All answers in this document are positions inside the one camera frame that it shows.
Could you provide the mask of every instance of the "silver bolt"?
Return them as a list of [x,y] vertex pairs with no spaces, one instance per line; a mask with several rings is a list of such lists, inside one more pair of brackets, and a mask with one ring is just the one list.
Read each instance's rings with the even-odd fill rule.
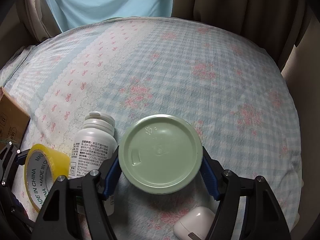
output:
[[98,170],[92,170],[92,171],[90,171],[90,175],[91,175],[91,176],[97,176],[98,173],[99,173]]
[[231,170],[224,170],[224,171],[223,171],[223,174],[226,175],[226,176],[231,176],[232,173],[233,173],[233,172],[232,172]]
[[60,175],[60,176],[57,177],[57,181],[62,182],[62,181],[64,181],[65,178],[66,178],[66,176]]
[[266,179],[265,179],[264,177],[262,177],[262,176],[258,176],[258,177],[257,177],[257,181],[259,181],[259,182],[265,182]]

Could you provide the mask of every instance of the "cardboard tape core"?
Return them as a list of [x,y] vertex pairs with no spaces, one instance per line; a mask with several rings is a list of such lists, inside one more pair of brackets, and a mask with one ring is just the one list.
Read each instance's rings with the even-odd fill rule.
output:
[[36,150],[29,158],[27,181],[31,199],[40,209],[53,185],[48,160],[41,150]]

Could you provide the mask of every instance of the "brown curtain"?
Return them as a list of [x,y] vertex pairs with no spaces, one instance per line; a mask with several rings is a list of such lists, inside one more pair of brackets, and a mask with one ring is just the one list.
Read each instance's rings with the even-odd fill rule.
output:
[[305,0],[173,0],[171,16],[244,36],[282,70],[308,27],[311,10]]
[[17,0],[16,6],[20,21],[37,41],[61,33],[46,0]]

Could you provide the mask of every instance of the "bottle label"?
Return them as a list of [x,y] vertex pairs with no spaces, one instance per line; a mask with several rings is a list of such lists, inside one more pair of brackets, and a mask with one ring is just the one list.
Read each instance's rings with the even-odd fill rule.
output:
[[85,176],[91,170],[99,169],[104,160],[110,159],[113,149],[103,140],[83,136],[75,141],[70,156],[69,179]]

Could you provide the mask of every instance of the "yellow tape roll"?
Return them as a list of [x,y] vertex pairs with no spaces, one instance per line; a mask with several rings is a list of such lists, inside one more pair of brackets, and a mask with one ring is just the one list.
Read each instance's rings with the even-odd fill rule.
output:
[[28,152],[24,165],[24,183],[29,199],[39,210],[59,175],[68,177],[70,157],[65,153],[35,144]]

